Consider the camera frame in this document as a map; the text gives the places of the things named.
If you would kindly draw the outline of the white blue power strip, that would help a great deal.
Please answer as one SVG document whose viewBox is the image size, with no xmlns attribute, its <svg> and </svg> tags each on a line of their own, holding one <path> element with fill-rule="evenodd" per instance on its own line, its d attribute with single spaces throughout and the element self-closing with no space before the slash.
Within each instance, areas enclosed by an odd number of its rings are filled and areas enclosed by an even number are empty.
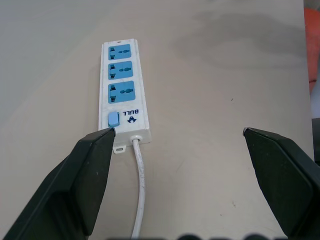
<svg viewBox="0 0 320 240">
<path fill-rule="evenodd" d="M 105 42 L 101 47 L 98 129 L 114 128 L 113 152 L 137 139 L 152 140 L 138 41 Z"/>
</svg>

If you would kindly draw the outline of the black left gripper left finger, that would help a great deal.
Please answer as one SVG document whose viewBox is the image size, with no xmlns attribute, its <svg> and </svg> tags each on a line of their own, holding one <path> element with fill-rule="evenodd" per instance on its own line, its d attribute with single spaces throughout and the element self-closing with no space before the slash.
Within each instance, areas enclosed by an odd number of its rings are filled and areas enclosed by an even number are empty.
<svg viewBox="0 0 320 240">
<path fill-rule="evenodd" d="M 42 181 L 3 240 L 88 240 L 105 194 L 116 131 L 80 139 Z"/>
</svg>

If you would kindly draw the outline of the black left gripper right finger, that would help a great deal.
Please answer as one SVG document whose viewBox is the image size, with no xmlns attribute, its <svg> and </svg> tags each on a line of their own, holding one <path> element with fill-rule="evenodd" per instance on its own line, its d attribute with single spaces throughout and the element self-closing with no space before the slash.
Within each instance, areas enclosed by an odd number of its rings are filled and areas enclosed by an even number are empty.
<svg viewBox="0 0 320 240">
<path fill-rule="evenodd" d="M 320 166 L 293 140 L 246 127 L 260 190 L 289 240 L 320 240 Z"/>
</svg>

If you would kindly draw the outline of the orange object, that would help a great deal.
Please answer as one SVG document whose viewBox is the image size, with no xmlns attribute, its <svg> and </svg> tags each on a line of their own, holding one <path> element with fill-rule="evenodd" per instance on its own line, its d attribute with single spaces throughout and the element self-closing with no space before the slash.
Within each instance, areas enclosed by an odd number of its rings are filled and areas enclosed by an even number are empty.
<svg viewBox="0 0 320 240">
<path fill-rule="evenodd" d="M 304 22 L 309 93 L 311 94 L 317 82 L 320 61 L 320 11 L 305 7 Z"/>
</svg>

